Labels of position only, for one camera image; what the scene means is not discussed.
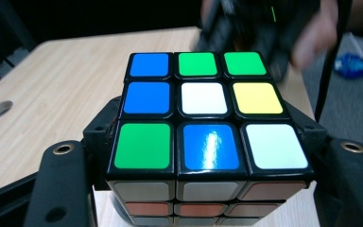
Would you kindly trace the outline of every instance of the green light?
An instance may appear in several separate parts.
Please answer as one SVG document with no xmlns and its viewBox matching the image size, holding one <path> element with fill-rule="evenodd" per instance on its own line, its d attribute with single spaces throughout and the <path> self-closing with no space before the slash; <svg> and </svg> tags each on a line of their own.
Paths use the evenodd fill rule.
<svg viewBox="0 0 363 227">
<path fill-rule="evenodd" d="M 275 15 L 275 10 L 273 9 L 273 7 L 270 7 L 270 9 L 272 9 L 272 15 L 273 15 L 273 22 L 276 23 L 276 15 Z"/>
</svg>

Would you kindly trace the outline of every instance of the black cable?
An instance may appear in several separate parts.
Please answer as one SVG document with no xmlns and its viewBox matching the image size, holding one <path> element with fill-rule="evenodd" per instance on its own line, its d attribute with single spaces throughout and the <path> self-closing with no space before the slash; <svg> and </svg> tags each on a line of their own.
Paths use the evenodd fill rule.
<svg viewBox="0 0 363 227">
<path fill-rule="evenodd" d="M 318 93 L 318 101 L 315 109 L 315 120 L 320 121 L 323 106 L 325 105 L 326 97 L 328 95 L 328 88 L 332 76 L 333 66 L 337 56 L 343 34 L 346 30 L 346 25 L 350 18 L 353 0 L 337 0 L 338 7 L 338 21 L 337 21 L 337 43 L 326 54 L 325 62 L 323 64 L 322 75 L 320 78 L 320 91 Z"/>
</svg>

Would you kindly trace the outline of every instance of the rubik's cube front face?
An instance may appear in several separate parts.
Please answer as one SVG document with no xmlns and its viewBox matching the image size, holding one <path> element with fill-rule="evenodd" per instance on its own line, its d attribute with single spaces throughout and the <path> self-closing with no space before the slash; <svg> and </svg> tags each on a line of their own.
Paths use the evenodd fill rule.
<svg viewBox="0 0 363 227">
<path fill-rule="evenodd" d="M 107 179 L 135 225 L 252 225 L 312 181 L 256 52 L 130 55 Z"/>
</svg>

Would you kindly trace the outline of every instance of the blue square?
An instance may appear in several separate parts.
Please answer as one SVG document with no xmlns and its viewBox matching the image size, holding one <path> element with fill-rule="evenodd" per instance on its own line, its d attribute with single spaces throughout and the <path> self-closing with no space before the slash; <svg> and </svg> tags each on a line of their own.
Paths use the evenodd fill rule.
<svg viewBox="0 0 363 227">
<path fill-rule="evenodd" d="M 183 129 L 185 166 L 191 170 L 227 170 L 240 167 L 231 126 L 186 125 Z"/>
<path fill-rule="evenodd" d="M 124 112 L 127 114 L 166 114 L 170 108 L 170 85 L 166 82 L 129 84 Z"/>
<path fill-rule="evenodd" d="M 168 74 L 169 56 L 165 53 L 135 54 L 132 59 L 132 77 L 164 77 Z"/>
</svg>

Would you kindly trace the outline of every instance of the blue object on floor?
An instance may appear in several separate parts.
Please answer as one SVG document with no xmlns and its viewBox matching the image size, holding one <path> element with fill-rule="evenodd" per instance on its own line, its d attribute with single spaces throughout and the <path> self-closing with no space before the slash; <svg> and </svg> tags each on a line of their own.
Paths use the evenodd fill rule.
<svg viewBox="0 0 363 227">
<path fill-rule="evenodd" d="M 363 58 L 357 54 L 346 53 L 337 57 L 334 70 L 346 79 L 363 77 Z"/>
</svg>

